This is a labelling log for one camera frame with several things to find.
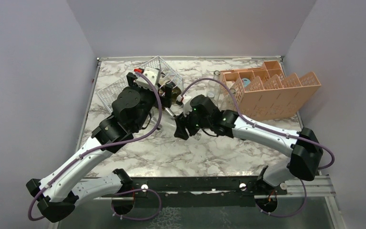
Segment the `green wine bottle front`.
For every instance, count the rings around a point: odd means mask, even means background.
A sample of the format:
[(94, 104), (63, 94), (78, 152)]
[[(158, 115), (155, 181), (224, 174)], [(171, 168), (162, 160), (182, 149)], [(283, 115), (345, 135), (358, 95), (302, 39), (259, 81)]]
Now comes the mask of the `green wine bottle front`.
[(160, 87), (159, 87), (159, 94), (163, 97), (166, 96), (166, 89), (167, 87), (171, 87), (172, 88), (172, 99), (176, 99), (178, 95), (181, 94), (181, 89), (180, 87), (172, 80), (169, 80), (167, 78), (163, 78), (159, 81)]

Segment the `clear glass bottle back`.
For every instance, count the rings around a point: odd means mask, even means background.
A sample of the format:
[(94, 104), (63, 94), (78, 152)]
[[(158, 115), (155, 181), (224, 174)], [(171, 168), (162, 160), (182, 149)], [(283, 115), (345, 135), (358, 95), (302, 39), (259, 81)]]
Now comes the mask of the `clear glass bottle back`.
[(214, 92), (215, 98), (220, 95), (220, 84), (219, 84), (220, 75), (221, 72), (215, 70), (212, 76), (213, 80), (210, 80), (207, 85), (207, 92)]

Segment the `green bottle silver neck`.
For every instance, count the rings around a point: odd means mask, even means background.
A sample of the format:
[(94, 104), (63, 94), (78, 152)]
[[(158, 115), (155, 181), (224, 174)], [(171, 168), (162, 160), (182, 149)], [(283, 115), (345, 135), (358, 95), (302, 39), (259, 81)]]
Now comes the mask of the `green bottle silver neck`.
[(175, 117), (175, 113), (170, 108), (166, 107), (164, 110), (169, 116)]

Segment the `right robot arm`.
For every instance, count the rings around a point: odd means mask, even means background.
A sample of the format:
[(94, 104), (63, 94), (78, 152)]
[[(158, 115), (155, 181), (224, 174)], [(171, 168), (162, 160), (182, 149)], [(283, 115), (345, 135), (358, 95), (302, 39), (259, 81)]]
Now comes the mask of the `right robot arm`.
[(187, 140), (199, 130), (209, 129), (215, 136), (251, 140), (288, 158), (262, 169), (255, 185), (260, 193), (268, 194), (281, 183), (293, 178), (314, 180), (323, 151), (317, 145), (318, 141), (312, 130), (304, 127), (301, 131), (294, 131), (259, 123), (249, 117), (241, 117), (233, 110), (219, 110), (204, 95), (194, 98), (180, 95), (177, 103), (183, 106), (183, 112), (174, 118), (174, 136), (177, 138)]

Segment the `clear bottle silver cap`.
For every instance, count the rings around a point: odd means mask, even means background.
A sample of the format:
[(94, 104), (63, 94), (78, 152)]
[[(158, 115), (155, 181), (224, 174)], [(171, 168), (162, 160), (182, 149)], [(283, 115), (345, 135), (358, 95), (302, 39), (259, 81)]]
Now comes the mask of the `clear bottle silver cap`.
[(207, 92), (206, 96), (211, 99), (212, 101), (215, 101), (215, 94), (214, 92)]

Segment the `white wire wine rack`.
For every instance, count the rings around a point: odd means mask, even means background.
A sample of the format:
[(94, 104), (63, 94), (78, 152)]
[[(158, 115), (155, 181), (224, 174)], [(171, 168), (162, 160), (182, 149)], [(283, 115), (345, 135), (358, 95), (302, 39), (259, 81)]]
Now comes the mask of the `white wire wine rack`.
[[(156, 56), (151, 60), (147, 61), (137, 69), (145, 74), (145, 69), (156, 69), (160, 76), (158, 80), (154, 80), (152, 77), (148, 79), (154, 83), (155, 88), (158, 89), (159, 96), (163, 102), (163, 106), (169, 106), (172, 102), (176, 101), (178, 95), (184, 90), (183, 79), (166, 61), (160, 56)], [(110, 84), (109, 86), (99, 90), (97, 95), (102, 101), (103, 105), (108, 111), (112, 112), (112, 103), (115, 101), (120, 93), (126, 87), (143, 87), (147, 86), (149, 90), (152, 88), (145, 82), (144, 79), (138, 78), (138, 80), (133, 80), (129, 76), (125, 76), (116, 82)]]

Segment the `clear glass bottle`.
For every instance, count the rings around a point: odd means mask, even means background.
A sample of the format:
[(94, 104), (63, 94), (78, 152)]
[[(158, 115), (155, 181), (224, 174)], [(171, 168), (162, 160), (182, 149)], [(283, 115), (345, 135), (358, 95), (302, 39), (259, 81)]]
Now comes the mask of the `clear glass bottle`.
[(221, 72), (215, 70), (212, 76), (213, 80), (210, 80), (207, 85), (207, 92), (214, 92), (215, 98), (220, 95), (220, 84), (219, 84), (220, 75)]
[[(152, 116), (147, 118), (150, 125), (155, 125), (158, 120), (158, 116)], [(173, 136), (176, 130), (176, 123), (172, 116), (163, 114), (158, 130), (166, 131), (169, 135)]]
[(224, 98), (222, 99), (221, 109), (236, 111), (236, 107), (234, 105), (234, 101), (236, 100), (235, 98), (236, 90), (232, 88), (230, 89), (230, 92), (234, 96), (234, 98), (232, 98), (230, 94), (225, 95)]

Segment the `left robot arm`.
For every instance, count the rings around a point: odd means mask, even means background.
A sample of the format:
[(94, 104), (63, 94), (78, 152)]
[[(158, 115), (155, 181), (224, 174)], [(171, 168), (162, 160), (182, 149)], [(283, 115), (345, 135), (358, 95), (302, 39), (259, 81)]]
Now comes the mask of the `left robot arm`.
[(157, 69), (128, 73), (128, 86), (112, 103), (112, 114), (100, 122), (86, 143), (45, 178), (27, 182), (27, 190), (33, 197), (28, 209), (29, 220), (37, 220), (32, 215), (34, 207), (41, 213), (41, 219), (58, 222), (85, 202), (108, 194), (125, 196), (130, 192), (131, 179), (122, 169), (86, 182), (83, 178), (126, 144), (137, 141), (134, 134), (143, 130), (152, 108), (162, 108), (160, 78), (161, 72)]

